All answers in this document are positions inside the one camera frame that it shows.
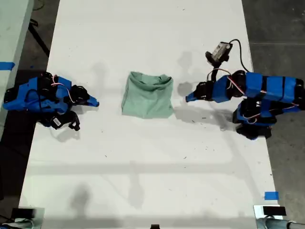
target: white table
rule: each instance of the white table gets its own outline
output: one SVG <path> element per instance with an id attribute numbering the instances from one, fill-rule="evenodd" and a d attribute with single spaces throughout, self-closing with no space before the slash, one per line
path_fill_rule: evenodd
<path id="1" fill-rule="evenodd" d="M 0 139 L 7 114 L 2 108 L 3 97 L 15 83 L 33 4 L 33 0 L 0 0 L 0 62 L 15 63 L 12 71 L 0 71 Z"/>
<path id="2" fill-rule="evenodd" d="M 76 109 L 79 132 L 36 126 L 20 206 L 44 208 L 43 228 L 255 228 L 253 205 L 277 204 L 263 198 L 275 190 L 265 139 L 226 120 L 239 99 L 185 104 L 178 91 L 233 38 L 250 67 L 240 0 L 61 0 L 48 71 L 100 107 Z M 241 69 L 238 45 L 222 67 Z M 130 71 L 173 77 L 176 114 L 122 116 Z"/>

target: gray floor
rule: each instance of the gray floor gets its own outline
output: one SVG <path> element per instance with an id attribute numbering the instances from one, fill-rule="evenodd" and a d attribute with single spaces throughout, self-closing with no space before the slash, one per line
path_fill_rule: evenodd
<path id="1" fill-rule="evenodd" d="M 34 11 L 32 18 L 40 23 L 38 32 L 50 47 L 59 0 L 44 2 L 44 8 Z M 243 5 L 254 70 L 264 75 L 292 76 L 305 81 L 305 1 L 243 0 Z M 47 61 L 28 33 L 20 69 L 46 69 Z M 273 136 L 267 140 L 280 204 L 286 206 L 288 218 L 298 222 L 305 222 L 304 114 L 279 116 Z M 9 208 L 9 203 L 16 204 L 18 198 L 6 201 Z"/>

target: blue painter's tape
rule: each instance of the blue painter's tape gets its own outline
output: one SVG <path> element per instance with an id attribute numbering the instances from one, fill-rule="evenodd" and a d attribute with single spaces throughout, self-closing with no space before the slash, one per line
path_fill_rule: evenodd
<path id="1" fill-rule="evenodd" d="M 0 62 L 0 70 L 12 70 L 15 66 L 13 62 Z"/>
<path id="2" fill-rule="evenodd" d="M 261 103 L 261 117 L 263 118 L 268 118 L 271 117 L 272 115 L 270 114 L 270 100 L 263 99 Z"/>
<path id="3" fill-rule="evenodd" d="M 278 200 L 278 192 L 265 192 L 265 200 Z"/>
<path id="4" fill-rule="evenodd" d="M 222 76 L 219 80 L 214 83 L 212 99 L 217 103 L 222 103 L 228 101 L 227 97 L 227 75 Z"/>
<path id="5" fill-rule="evenodd" d="M 278 101 L 283 95 L 283 78 L 278 76 L 269 76 L 267 78 L 267 94 L 264 99 Z"/>
<path id="6" fill-rule="evenodd" d="M 259 73 L 246 73 L 246 96 L 250 98 L 256 97 L 261 89 L 263 76 Z"/>
<path id="7" fill-rule="evenodd" d="M 295 99 L 295 78 L 285 77 L 284 97 L 281 100 L 283 103 L 292 103 Z"/>

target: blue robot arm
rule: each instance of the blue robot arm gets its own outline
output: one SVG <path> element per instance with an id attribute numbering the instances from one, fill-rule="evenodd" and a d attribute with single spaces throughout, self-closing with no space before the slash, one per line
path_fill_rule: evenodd
<path id="1" fill-rule="evenodd" d="M 98 107 L 99 102 L 82 86 L 72 86 L 71 81 L 50 73 L 30 79 L 27 83 L 6 91 L 3 107 L 7 110 L 32 112 L 44 126 L 55 129 L 70 123 L 69 127 L 79 130 L 79 119 L 71 111 L 74 105 Z"/>
<path id="2" fill-rule="evenodd" d="M 271 136 L 270 126 L 276 115 L 305 110 L 304 83 L 300 79 L 282 76 L 263 76 L 239 70 L 217 81 L 201 82 L 185 99 L 222 103 L 232 97 L 245 96 L 233 113 L 233 123 L 240 123 L 237 132 L 256 139 Z"/>

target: green cloth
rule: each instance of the green cloth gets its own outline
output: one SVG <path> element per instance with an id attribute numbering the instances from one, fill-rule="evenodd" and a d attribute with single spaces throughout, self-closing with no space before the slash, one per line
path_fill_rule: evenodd
<path id="1" fill-rule="evenodd" d="M 131 72 L 122 101 L 122 115 L 139 118 L 168 118 L 173 114 L 173 79 Z"/>

